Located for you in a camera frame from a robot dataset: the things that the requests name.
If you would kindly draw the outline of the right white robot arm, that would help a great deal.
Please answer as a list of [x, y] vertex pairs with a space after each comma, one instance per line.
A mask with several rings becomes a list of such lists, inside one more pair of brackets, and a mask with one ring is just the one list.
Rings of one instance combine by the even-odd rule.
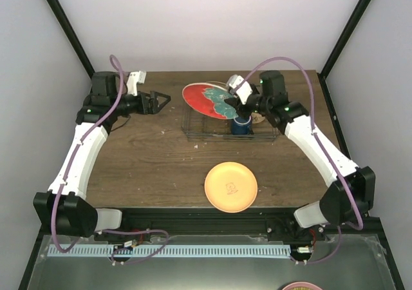
[[244, 119], [252, 113], [264, 116], [301, 149], [327, 187], [321, 200], [295, 210], [294, 219], [286, 223], [287, 235], [301, 240], [309, 227], [323, 224], [347, 224], [362, 230], [362, 217], [373, 207], [373, 170], [360, 168], [345, 156], [315, 125], [314, 115], [300, 102], [290, 101], [279, 71], [262, 72], [259, 79], [261, 86], [257, 88], [242, 76], [232, 75], [226, 83], [231, 96], [225, 102]]

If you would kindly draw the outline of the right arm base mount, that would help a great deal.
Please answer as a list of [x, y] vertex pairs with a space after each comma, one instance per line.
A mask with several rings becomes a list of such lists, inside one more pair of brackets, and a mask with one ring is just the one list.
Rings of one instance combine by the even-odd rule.
[[310, 243], [321, 237], [313, 228], [301, 228], [291, 218], [273, 217], [266, 220], [265, 226], [271, 240]]

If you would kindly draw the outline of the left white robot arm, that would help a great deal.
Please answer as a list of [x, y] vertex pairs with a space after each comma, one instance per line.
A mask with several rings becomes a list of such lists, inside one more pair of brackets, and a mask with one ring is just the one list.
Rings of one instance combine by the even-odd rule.
[[167, 94], [138, 91], [145, 72], [132, 72], [126, 83], [116, 72], [96, 72], [91, 91], [77, 113], [73, 141], [65, 161], [46, 192], [38, 192], [33, 206], [44, 229], [52, 234], [90, 237], [107, 230], [118, 241], [131, 234], [131, 224], [119, 209], [94, 208], [86, 200], [89, 178], [103, 144], [119, 117], [155, 115], [171, 101]]

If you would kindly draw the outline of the cream ceramic bowl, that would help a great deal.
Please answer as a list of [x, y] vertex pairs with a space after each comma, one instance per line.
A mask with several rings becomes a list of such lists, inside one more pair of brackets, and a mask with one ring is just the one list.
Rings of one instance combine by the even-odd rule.
[[258, 113], [251, 113], [252, 124], [259, 124], [265, 120], [265, 117]]

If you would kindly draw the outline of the red-rimmed white plate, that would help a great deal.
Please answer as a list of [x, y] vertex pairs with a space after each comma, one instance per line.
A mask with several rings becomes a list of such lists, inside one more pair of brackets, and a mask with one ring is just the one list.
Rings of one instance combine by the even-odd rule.
[[188, 84], [182, 89], [182, 97], [187, 105], [202, 115], [220, 120], [238, 117], [236, 110], [225, 102], [232, 95], [215, 84], [206, 82]]

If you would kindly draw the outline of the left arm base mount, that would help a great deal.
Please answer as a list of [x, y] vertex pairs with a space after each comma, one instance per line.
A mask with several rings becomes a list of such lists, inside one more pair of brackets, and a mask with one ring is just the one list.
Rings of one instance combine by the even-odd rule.
[[126, 232], [127, 233], [126, 235], [102, 232], [101, 234], [95, 233], [93, 238], [97, 241], [108, 241], [112, 243], [122, 243], [122, 242], [126, 242], [129, 240], [136, 240], [138, 243], [142, 243], [142, 242], [148, 241], [151, 235], [150, 234], [132, 235], [131, 233], [151, 229], [152, 224], [153, 223], [148, 220], [123, 222], [119, 228], [115, 229], [115, 231]]

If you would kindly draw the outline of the dark blue ceramic mug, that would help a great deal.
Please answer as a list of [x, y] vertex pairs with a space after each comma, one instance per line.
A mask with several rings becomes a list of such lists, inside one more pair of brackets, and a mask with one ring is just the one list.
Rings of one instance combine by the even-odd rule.
[[253, 135], [252, 117], [250, 116], [247, 119], [236, 117], [232, 119], [230, 132], [232, 135]]

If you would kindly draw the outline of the plain orange plate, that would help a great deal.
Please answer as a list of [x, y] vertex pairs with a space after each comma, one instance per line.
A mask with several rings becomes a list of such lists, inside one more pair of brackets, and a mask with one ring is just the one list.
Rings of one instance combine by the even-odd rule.
[[246, 166], [237, 162], [222, 162], [208, 172], [204, 192], [216, 209], [239, 213], [254, 203], [258, 195], [258, 182]]

